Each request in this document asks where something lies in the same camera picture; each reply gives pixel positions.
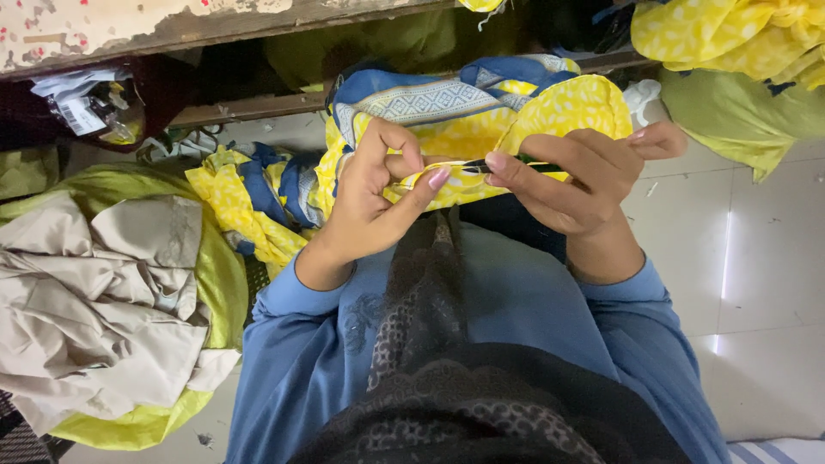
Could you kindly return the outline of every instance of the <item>beige fabric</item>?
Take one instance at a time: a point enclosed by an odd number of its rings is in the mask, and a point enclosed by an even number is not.
[[[61,192],[0,227],[0,389],[36,433],[212,391],[240,354],[201,350],[200,203],[127,200],[87,223]]]

